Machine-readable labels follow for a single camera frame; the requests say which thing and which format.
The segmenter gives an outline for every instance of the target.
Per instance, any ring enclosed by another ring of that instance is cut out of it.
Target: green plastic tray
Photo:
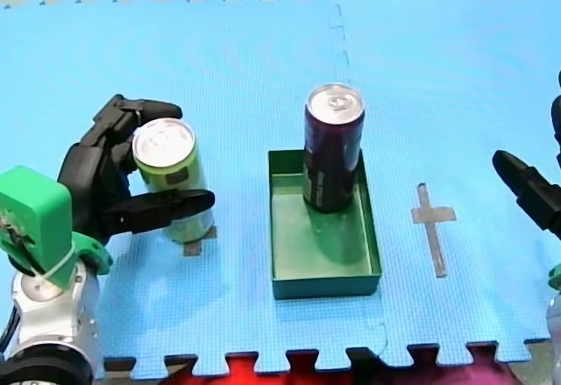
[[[274,297],[371,295],[381,267],[362,153],[352,203],[333,214],[304,202],[302,158],[269,152]]]

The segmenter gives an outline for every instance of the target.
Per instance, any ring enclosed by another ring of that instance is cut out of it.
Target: foam mat
[[[558,179],[549,120],[558,94],[561,0],[97,0],[0,11],[0,170],[25,164],[56,178],[67,148],[115,93],[179,104],[198,133],[217,194],[217,238],[182,256],[162,232],[109,244],[102,279],[103,354],[132,357],[132,377],[167,374],[194,355],[196,374],[225,374],[225,355],[288,369],[290,350],[316,368],[350,366],[366,347],[391,366],[409,346],[497,343],[526,360],[548,337],[547,272],[561,245],[515,205],[491,164],[504,148]],[[275,302],[267,151],[302,147],[303,104],[324,82],[364,95],[363,152],[384,274],[373,296]],[[416,185],[458,220],[440,224],[449,274],[437,279]],[[144,191],[138,174],[133,192]],[[0,310],[11,270],[1,262]]]

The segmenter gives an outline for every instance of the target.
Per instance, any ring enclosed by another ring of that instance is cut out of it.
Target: white cable
[[[59,270],[62,267],[64,267],[64,265],[70,260],[70,258],[72,258],[72,255],[74,255],[75,250],[76,250],[76,244],[72,240],[71,245],[70,245],[70,249],[68,249],[67,254],[64,255],[62,257],[62,259],[59,260],[59,262],[57,262],[51,269],[49,269],[43,275],[39,274],[37,271],[35,271],[33,268],[31,268],[31,271],[35,274],[35,278],[37,279],[37,283],[42,284],[42,283],[48,281],[48,279],[51,278],[54,274],[58,273]]]

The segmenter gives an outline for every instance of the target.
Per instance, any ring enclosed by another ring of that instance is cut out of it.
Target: gray tape cross
[[[440,247],[440,240],[438,240],[437,223],[444,221],[455,221],[456,214],[452,207],[436,207],[430,206],[429,191],[425,183],[419,183],[417,186],[417,194],[419,196],[420,208],[411,210],[413,215],[413,223],[424,224],[427,232],[427,239],[429,240],[430,254],[432,262],[435,266],[437,277],[445,277],[446,266],[444,264],[444,257]]]

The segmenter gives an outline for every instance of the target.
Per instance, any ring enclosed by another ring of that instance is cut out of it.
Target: dark purple can
[[[365,107],[344,84],[325,84],[306,104],[304,199],[321,212],[335,212],[352,200],[359,163]]]

